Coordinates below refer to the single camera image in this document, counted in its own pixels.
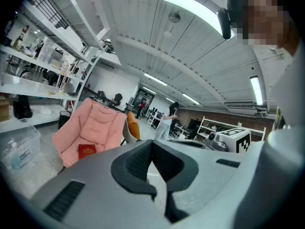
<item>brick wall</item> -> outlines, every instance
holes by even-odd
[[[256,129],[263,131],[266,127],[266,135],[272,131],[272,126],[274,120],[266,118],[252,118],[244,117],[233,114],[221,114],[221,113],[211,113],[211,112],[201,112],[194,110],[178,109],[177,115],[179,115],[179,120],[182,125],[189,125],[191,119],[202,121],[202,118],[205,116],[206,119],[215,120],[219,122],[224,122],[232,125],[237,125],[238,122],[242,123],[242,127],[247,127],[251,129]],[[256,135],[251,135],[252,141],[260,141],[261,137]]]

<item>black bag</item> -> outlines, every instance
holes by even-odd
[[[17,119],[31,118],[33,116],[33,112],[30,108],[28,96],[18,95],[18,97],[18,102],[13,102],[14,116]]]

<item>red book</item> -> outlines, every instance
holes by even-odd
[[[79,144],[78,146],[78,159],[82,159],[95,153],[96,149],[94,144]]]

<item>white shelving rack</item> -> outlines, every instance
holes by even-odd
[[[79,93],[77,96],[70,96],[66,94],[60,94],[59,89],[54,87],[54,86],[49,86],[44,83],[40,82],[35,82],[27,79],[23,79],[17,76],[13,76],[7,73],[3,74],[3,85],[0,85],[0,93],[8,93],[8,94],[20,94],[20,95],[27,95],[27,96],[36,96],[36,97],[45,97],[45,98],[52,98],[52,99],[60,99],[64,100],[62,104],[49,104],[47,105],[48,107],[51,108],[52,114],[51,115],[46,115],[42,114],[40,112],[40,109],[42,105],[31,105],[31,110],[33,112],[32,118],[26,119],[26,122],[21,122],[17,120],[14,115],[13,115],[13,107],[10,106],[10,119],[8,121],[3,121],[0,122],[0,133],[1,132],[7,132],[11,130],[16,130],[20,128],[24,128],[30,125],[39,125],[47,122],[52,122],[56,121],[59,119],[59,112],[62,110],[65,110],[62,105],[66,104],[66,101],[74,101],[74,104],[72,102],[72,112],[74,112],[75,107],[77,106],[78,99],[81,95],[81,92],[85,86],[85,83],[87,82],[94,66],[96,65],[97,61],[100,58],[100,54],[98,54],[97,57],[93,59],[89,59],[89,55],[94,55],[98,49],[101,49],[101,45],[98,44],[99,47],[92,47],[92,52],[88,53],[88,57],[86,57],[84,54],[82,54],[80,51],[78,51],[72,43],[70,43],[61,33],[57,31],[55,26],[50,23],[50,21],[38,10],[35,9],[35,6],[32,6],[28,1],[24,1],[23,4],[23,9],[26,9],[27,13],[30,13],[31,16],[36,17],[44,26],[46,26],[46,29],[51,31],[53,33],[53,36],[49,39],[52,42],[55,42],[60,48],[63,48],[66,52],[68,52],[70,55],[72,55],[74,58],[80,60],[78,64],[81,63],[87,63],[88,66],[90,66],[90,69],[86,75],[86,78],[82,80],[80,76],[77,76],[72,73],[67,73],[67,77],[70,78],[71,80],[74,81],[74,87],[75,91],[77,90],[78,84],[81,83],[81,88],[79,90]],[[86,26],[90,26],[87,21],[84,23]],[[96,42],[99,43],[99,41],[102,39],[101,36],[94,35],[96,37]],[[0,46],[0,51],[8,54],[8,55],[13,55],[15,57],[18,57],[24,61],[33,63],[35,65],[38,65],[42,68],[51,70],[55,73],[60,74],[61,71],[60,69],[54,67],[51,64],[47,64],[46,62],[41,62],[37,59],[34,59],[32,57],[29,57],[22,52],[19,52],[15,50],[14,48],[11,47],[6,47],[6,46]]]
[[[227,127],[229,129],[232,129],[232,128],[239,128],[239,125],[231,125],[231,124],[227,124],[227,123],[223,123],[223,122],[219,122],[219,121],[215,121],[215,120],[209,120],[209,119],[206,119],[205,116],[203,117],[202,121],[201,121],[201,124],[199,126],[199,129],[197,131],[197,134],[199,134],[200,136],[203,136],[204,138],[207,138],[209,135],[208,134],[205,134],[205,133],[199,133],[199,131],[204,128],[206,130],[209,130],[211,132],[214,132],[213,129],[209,128],[209,127],[206,127],[203,125],[204,121],[208,121],[210,123],[213,123],[213,124],[216,124],[216,125],[222,125],[224,127]]]
[[[250,130],[250,131],[251,131],[251,134],[262,136],[262,141],[264,140],[265,134],[266,134],[266,127],[264,128],[263,131],[259,131],[259,130],[255,130],[255,129],[243,127],[243,126],[242,126],[242,123],[238,123],[238,125],[231,125],[231,124],[228,124],[228,123],[223,123],[223,122],[219,122],[219,121],[215,121],[215,120],[209,120],[209,119],[206,119],[205,116],[204,116],[203,119],[202,119],[202,121],[201,121],[201,124],[200,124],[200,126],[199,126],[199,129],[198,129],[198,131],[197,131],[197,134],[200,135],[200,136],[203,136],[204,138],[207,138],[209,135],[207,135],[207,134],[205,134],[205,133],[199,133],[199,131],[200,131],[202,128],[214,132],[213,129],[208,128],[208,127],[206,127],[206,126],[203,125],[204,121],[208,121],[208,122],[213,123],[213,124],[216,124],[216,125],[222,125],[222,126],[227,127],[227,128],[229,128],[229,129],[241,128],[241,129]]]

